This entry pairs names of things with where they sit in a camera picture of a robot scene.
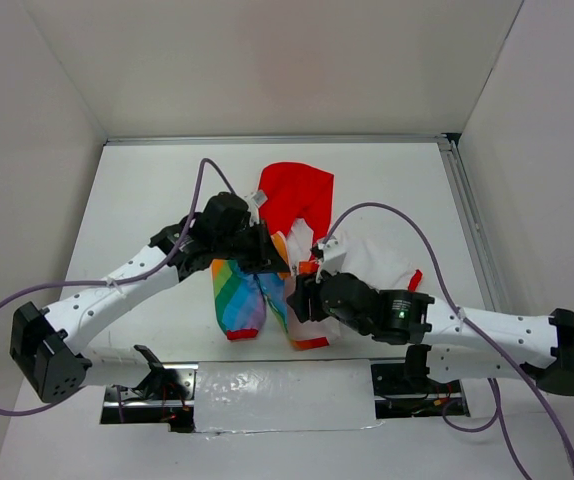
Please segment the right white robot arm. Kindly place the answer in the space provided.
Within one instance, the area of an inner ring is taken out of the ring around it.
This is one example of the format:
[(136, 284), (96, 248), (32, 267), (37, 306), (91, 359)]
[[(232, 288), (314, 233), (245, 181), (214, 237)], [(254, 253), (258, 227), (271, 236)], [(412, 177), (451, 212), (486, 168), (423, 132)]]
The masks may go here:
[(300, 275), (287, 297), (301, 323), (334, 318), (361, 336), (406, 347), (403, 379), (415, 392), (477, 378), (527, 378), (574, 396), (574, 312), (520, 316), (460, 308), (409, 290), (378, 290), (350, 273)]

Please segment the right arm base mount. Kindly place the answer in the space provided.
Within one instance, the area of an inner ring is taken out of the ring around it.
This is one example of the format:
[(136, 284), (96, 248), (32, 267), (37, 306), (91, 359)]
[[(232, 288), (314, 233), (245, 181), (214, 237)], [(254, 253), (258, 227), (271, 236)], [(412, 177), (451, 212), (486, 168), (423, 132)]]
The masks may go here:
[(404, 376), (404, 365), (372, 363), (375, 415), (379, 420), (440, 417), (443, 408), (448, 416), (467, 416), (468, 409), (459, 381), (447, 384)]

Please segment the rainbow red white jacket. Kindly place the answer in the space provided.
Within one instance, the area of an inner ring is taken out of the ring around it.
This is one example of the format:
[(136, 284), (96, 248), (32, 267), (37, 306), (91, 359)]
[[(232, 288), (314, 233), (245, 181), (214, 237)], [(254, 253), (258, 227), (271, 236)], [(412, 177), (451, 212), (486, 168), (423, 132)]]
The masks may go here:
[(293, 348), (327, 347), (341, 337), (340, 324), (329, 318), (301, 323), (287, 297), (298, 273), (313, 273), (311, 248), (331, 225), (334, 175), (294, 162), (265, 167), (253, 211), (266, 221), (274, 244), (291, 268), (289, 274), (248, 275), (232, 260), (216, 260), (211, 276), (217, 324), (232, 342), (255, 338), (273, 315)]

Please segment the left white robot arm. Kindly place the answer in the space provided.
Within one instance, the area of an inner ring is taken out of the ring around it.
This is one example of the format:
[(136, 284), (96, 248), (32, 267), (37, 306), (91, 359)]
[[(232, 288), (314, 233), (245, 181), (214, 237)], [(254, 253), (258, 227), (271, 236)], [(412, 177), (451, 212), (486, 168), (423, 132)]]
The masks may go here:
[(90, 342), (150, 297), (232, 260), (246, 274), (285, 273), (263, 220), (233, 193), (209, 199), (203, 211), (164, 227), (134, 257), (91, 288), (39, 308), (27, 302), (13, 314), (10, 355), (39, 399), (60, 402), (86, 380), (95, 361)]

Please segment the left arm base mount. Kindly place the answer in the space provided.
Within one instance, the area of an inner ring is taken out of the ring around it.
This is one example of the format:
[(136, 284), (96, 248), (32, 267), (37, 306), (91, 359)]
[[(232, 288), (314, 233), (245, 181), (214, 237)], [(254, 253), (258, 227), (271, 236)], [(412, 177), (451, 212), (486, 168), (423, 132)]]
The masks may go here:
[(197, 363), (164, 364), (165, 373), (148, 375), (136, 387), (105, 390), (101, 425), (161, 424), (175, 433), (193, 433)]

